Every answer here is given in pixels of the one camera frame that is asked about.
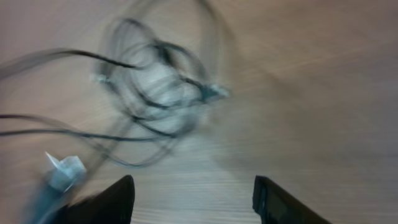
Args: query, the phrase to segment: wooden surface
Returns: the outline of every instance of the wooden surface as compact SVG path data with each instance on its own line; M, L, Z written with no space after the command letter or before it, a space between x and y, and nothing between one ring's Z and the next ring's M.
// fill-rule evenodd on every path
M2 0L0 61L52 47L97 51L106 24L132 1ZM393 0L213 1L234 32L233 97L174 153L145 169L106 163L81 195L124 174L136 183L134 223L260 223L254 176L266 175L332 223L398 219L398 3ZM190 1L169 1L149 25L195 50ZM1 113L49 116L85 131L118 117L90 80L92 60L70 58L0 83ZM2 121L1 130L36 124ZM0 219L18 223L44 151L91 149L65 136L0 139ZM137 161L150 144L122 144Z

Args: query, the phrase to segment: black cable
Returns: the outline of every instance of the black cable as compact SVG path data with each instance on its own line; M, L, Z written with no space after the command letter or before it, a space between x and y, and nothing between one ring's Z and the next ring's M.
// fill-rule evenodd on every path
M216 63L218 51L215 46L217 43L215 39L218 38L216 14L208 2L204 0L196 0L196 2L201 10L208 14L208 17L204 18L203 28L212 26L209 27L207 33L202 30L204 39L201 57L212 61L208 63ZM108 30L109 32L101 44L103 55L76 49L53 49L37 52L0 66L0 80L60 58L84 56L97 59L100 63L96 66L96 73L102 80L105 89L115 99L114 102L118 110L133 123L152 133L151 136L125 138L87 133L50 118L25 114L3 114L0 115L0 119L23 119L46 124L52 126L53 129L5 131L0 132L0 137L21 134L66 134L80 139L113 162L132 168L145 167L157 162L171 151L179 138L193 130L198 121L196 107L206 103L208 98L217 95L209 85L211 78L201 61L188 49L160 40L149 27L134 18L120 19L117 23L111 24ZM145 53L152 57L149 63L140 65L131 62L140 54L145 56ZM188 62L189 71L180 67L179 61L182 58ZM144 76L137 74L137 72L148 72L155 66L162 67L167 74L166 77L163 77L161 83L167 88L162 87L162 91L154 91L160 85L144 87L141 84L143 77L153 75L153 73ZM174 93L175 99L168 102L161 100L163 94L169 93L172 95L173 91L177 91ZM156 124L156 122L170 119L173 116L181 121L180 125L176 126L174 130L164 130ZM153 142L160 149L148 159L131 164L108 153L107 148L94 139Z

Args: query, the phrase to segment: cable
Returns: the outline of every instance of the cable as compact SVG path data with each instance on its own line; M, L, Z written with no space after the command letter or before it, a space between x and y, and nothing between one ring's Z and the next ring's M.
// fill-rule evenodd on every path
M217 16L208 2L196 0L206 12L202 24L201 58L216 63ZM211 76L193 53L160 40L142 22L131 17L119 19L108 32L96 54L77 49L52 49L26 55L0 66L0 80L56 59L82 56L93 58L96 74L113 98L116 108L130 121L152 133L144 138L125 138L79 131L50 118L26 114L3 114L0 119L23 119L46 124L53 129L24 129L0 132L0 137L22 134L65 134L78 138L113 162L127 168L149 166L167 155L178 140L192 131L198 122L198 106L219 98L222 93L211 84ZM161 128L159 122L177 120L173 128ZM153 142L159 150L141 162L131 164L108 152L94 139L126 142Z

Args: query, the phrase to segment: wood grain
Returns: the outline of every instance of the wood grain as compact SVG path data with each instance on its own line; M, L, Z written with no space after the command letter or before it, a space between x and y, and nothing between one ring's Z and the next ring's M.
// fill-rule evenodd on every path
M398 218L398 3L393 0L212 1L234 33L233 97L160 163L106 163L81 195L124 174L136 183L135 223L260 223L254 176L266 175L332 223ZM132 1L3 0L0 59L52 47L97 51L106 25ZM196 51L196 10L167 1L146 17L161 37ZM1 113L42 114L85 131L118 117L90 80L93 62L71 58L0 83ZM6 121L1 130L34 124ZM70 137L0 139L1 223L17 223L34 194L44 151L92 153ZM154 147L123 143L137 161Z

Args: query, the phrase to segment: wire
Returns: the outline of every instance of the wire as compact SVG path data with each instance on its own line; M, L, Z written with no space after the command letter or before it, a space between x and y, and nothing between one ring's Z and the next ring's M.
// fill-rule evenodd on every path
M201 58L205 58L208 64L216 63L217 16L208 2L204 0L196 2L201 11L208 15L204 16L202 24ZM150 136L125 138L87 133L42 116L0 114L0 119L22 119L53 127L53 129L4 131L0 132L0 137L22 134L65 134L80 139L123 167L145 167L167 155L181 137L192 131L198 122L197 107L219 95L212 88L211 76L201 60L184 47L160 40L153 30L137 19L128 17L112 23L102 40L100 51L103 52L102 55L77 49L52 49L29 54L0 66L0 80L56 59L72 56L96 59L99 63L95 72L114 99L116 108L132 123L152 133ZM209 65L209 67L213 70L216 66ZM159 124L164 121L170 123L172 119L178 121L172 129L162 128ZM94 139L153 142L159 150L147 159L131 164L109 153L106 147Z

